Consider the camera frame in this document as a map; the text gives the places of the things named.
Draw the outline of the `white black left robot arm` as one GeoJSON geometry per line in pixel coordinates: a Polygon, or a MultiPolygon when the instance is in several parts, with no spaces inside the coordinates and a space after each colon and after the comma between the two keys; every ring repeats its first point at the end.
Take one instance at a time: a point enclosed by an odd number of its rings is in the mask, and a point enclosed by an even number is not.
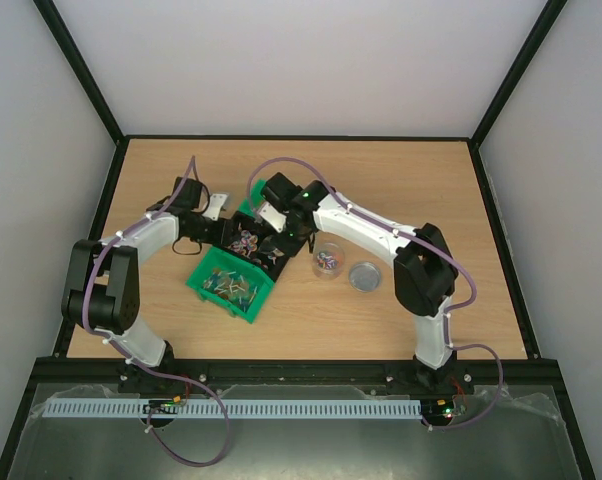
{"type": "Polygon", "coordinates": [[[192,211],[147,212],[111,237],[76,242],[61,301],[63,318],[112,345],[129,363],[160,366],[169,344],[139,314],[140,266],[182,238],[219,244],[229,225],[226,218],[192,211]]]}

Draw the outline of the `clear plastic candy jar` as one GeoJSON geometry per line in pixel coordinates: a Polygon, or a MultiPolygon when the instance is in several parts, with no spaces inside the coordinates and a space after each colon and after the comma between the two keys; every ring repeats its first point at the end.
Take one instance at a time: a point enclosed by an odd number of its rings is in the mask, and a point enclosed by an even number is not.
{"type": "Polygon", "coordinates": [[[312,254],[314,274],[322,279],[337,278],[345,265],[343,248],[333,242],[324,242],[315,247],[312,254]]]}

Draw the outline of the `black bin with lollipops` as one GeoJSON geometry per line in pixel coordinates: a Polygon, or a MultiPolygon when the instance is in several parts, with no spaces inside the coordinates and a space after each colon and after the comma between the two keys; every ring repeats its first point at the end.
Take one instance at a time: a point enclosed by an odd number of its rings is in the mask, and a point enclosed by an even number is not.
{"type": "Polygon", "coordinates": [[[293,257],[294,242],[267,223],[235,212],[225,224],[221,249],[262,270],[273,282],[293,257]]]}

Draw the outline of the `silver metal jar lid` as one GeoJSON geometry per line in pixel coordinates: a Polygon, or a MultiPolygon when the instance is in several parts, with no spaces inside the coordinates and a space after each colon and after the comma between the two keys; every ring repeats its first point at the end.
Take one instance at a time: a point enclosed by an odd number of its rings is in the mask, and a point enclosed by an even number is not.
{"type": "Polygon", "coordinates": [[[380,269],[374,263],[362,261],[350,268],[348,280],[355,290],[370,293],[381,285],[382,275],[380,269]]]}

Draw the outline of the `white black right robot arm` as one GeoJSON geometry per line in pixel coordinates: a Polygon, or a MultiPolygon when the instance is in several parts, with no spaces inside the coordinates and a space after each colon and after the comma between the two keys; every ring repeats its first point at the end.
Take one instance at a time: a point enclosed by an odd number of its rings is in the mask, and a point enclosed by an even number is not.
{"type": "Polygon", "coordinates": [[[415,381],[436,392],[452,379],[456,355],[447,345],[446,309],[451,306],[458,268],[440,230],[392,222],[351,202],[314,180],[303,188],[275,174],[261,190],[257,213],[275,231],[274,244],[296,255],[319,233],[345,239],[387,263],[393,272],[395,297],[414,315],[415,381]]]}

